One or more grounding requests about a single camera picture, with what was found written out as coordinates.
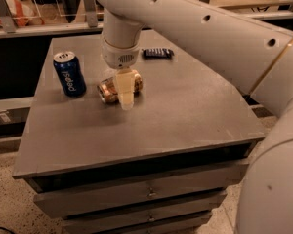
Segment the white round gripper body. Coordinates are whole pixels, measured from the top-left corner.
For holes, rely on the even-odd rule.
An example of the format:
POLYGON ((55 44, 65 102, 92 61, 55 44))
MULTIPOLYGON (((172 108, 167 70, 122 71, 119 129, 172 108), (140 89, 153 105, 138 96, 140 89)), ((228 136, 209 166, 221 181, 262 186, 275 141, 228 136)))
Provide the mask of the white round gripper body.
POLYGON ((135 64, 139 53, 139 43, 135 38, 125 37, 108 40, 102 38, 102 56, 112 69, 123 69, 135 64))

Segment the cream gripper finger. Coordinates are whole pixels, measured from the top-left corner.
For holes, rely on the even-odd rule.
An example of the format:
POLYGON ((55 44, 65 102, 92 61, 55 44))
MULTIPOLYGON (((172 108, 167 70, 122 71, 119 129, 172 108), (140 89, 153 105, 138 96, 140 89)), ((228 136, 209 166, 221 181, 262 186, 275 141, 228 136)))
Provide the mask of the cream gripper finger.
POLYGON ((134 105, 135 74, 131 68, 120 69, 114 75, 114 86, 123 110, 130 110, 134 105))

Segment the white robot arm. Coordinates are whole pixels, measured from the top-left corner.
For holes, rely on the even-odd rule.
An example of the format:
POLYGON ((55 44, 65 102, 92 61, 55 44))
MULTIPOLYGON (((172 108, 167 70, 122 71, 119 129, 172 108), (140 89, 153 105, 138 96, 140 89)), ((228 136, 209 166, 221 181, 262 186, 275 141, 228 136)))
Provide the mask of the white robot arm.
POLYGON ((194 0, 98 0, 114 49, 146 25, 261 103, 278 121, 249 165, 234 234, 293 234, 293 32, 194 0))

